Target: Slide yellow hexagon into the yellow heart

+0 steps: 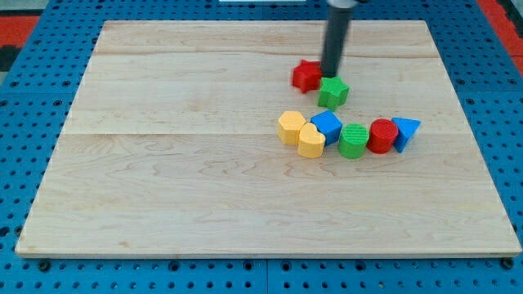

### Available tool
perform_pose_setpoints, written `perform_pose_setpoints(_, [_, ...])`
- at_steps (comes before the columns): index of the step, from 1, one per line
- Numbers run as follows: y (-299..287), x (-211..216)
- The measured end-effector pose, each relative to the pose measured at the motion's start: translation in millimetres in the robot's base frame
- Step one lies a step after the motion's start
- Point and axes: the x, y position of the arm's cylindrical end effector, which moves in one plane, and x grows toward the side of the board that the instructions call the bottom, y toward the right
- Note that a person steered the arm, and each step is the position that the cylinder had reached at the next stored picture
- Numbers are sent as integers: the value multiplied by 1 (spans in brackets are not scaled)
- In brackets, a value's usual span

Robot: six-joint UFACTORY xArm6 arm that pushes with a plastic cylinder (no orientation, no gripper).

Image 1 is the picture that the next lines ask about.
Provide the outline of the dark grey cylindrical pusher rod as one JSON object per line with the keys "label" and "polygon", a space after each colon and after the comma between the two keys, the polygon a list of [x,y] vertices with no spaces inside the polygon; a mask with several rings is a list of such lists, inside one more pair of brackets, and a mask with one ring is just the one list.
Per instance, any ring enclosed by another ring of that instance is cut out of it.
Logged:
{"label": "dark grey cylindrical pusher rod", "polygon": [[320,70],[326,78],[337,75],[346,36],[348,34],[357,0],[328,0],[329,17],[324,34]]}

